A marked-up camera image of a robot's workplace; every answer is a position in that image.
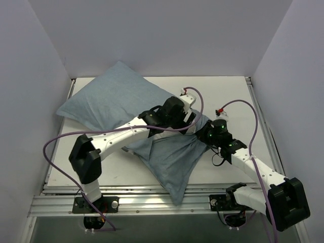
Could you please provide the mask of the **pillowcase grey outside blue inside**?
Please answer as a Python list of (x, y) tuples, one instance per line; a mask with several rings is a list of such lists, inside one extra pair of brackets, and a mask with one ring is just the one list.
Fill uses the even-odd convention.
[[(56, 114), (93, 131), (112, 130), (146, 110), (163, 105), (171, 96), (122, 62), (117, 62), (69, 98)], [(195, 132), (208, 120), (203, 115), (195, 124)], [(126, 147), (143, 161), (176, 206), (182, 203), (191, 172), (207, 149), (195, 134), (179, 132), (164, 132)]]

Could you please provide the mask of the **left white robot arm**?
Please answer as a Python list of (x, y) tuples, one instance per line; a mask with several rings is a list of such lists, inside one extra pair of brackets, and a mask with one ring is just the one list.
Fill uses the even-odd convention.
[(164, 132), (186, 134), (190, 126), (197, 121), (191, 107), (196, 102), (192, 94), (168, 98), (162, 106), (144, 111), (123, 126), (110, 133), (93, 137), (80, 135), (69, 155), (69, 161), (76, 172), (84, 195), (84, 207), (97, 212), (102, 206), (102, 193), (99, 177), (102, 173), (101, 162), (131, 143), (151, 138)]

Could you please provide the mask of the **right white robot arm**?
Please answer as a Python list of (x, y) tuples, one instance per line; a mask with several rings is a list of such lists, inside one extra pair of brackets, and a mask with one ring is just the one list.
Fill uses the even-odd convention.
[(303, 184), (276, 172), (250, 153), (240, 140), (234, 139), (223, 119), (208, 121), (196, 136), (210, 148), (218, 150), (224, 161), (248, 175), (265, 191), (257, 191), (245, 183), (226, 189), (225, 203), (231, 209), (247, 207), (256, 210), (282, 232), (310, 217)]

